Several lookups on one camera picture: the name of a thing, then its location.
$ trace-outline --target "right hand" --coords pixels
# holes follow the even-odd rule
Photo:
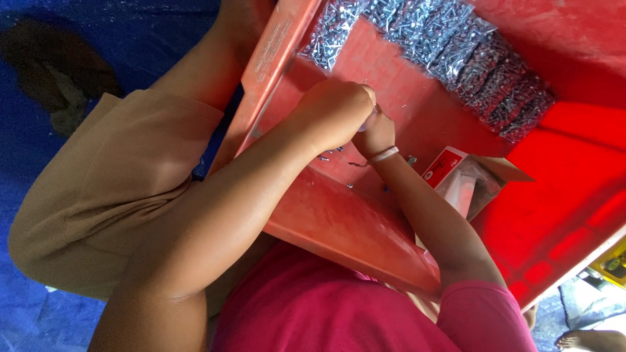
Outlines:
[[[367,119],[365,131],[357,132],[352,138],[356,149],[367,160],[396,144],[394,122],[382,112],[380,106],[377,109],[378,113]]]
[[[347,143],[375,104],[372,88],[329,79],[304,93],[296,108],[279,125],[321,153]]]

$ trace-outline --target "small cardboard box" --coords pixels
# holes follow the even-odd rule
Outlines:
[[[453,147],[446,147],[426,169],[422,178],[437,190],[438,187],[445,184],[446,178],[452,175],[462,164],[470,165],[475,169],[475,172],[480,173],[481,170],[479,169],[483,171],[483,175],[478,177],[474,188],[467,215],[468,221],[474,219],[509,181],[534,181],[505,158],[481,157],[467,154]]]

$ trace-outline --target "magenta shirt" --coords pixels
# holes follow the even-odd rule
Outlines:
[[[536,351],[511,293],[448,287],[434,324],[402,294],[280,242],[235,288],[212,351]]]

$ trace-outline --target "bracelet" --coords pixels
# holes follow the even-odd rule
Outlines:
[[[394,155],[395,153],[398,153],[398,147],[393,146],[387,150],[384,150],[380,153],[378,153],[375,157],[373,157],[372,159],[367,161],[368,165],[372,165],[373,163],[378,163],[379,161],[381,161],[382,159],[388,158],[390,155]]]

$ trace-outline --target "red label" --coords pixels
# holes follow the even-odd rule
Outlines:
[[[455,154],[450,150],[444,150],[434,163],[426,170],[423,178],[432,187],[435,188],[448,176],[459,163],[463,160],[461,155]]]

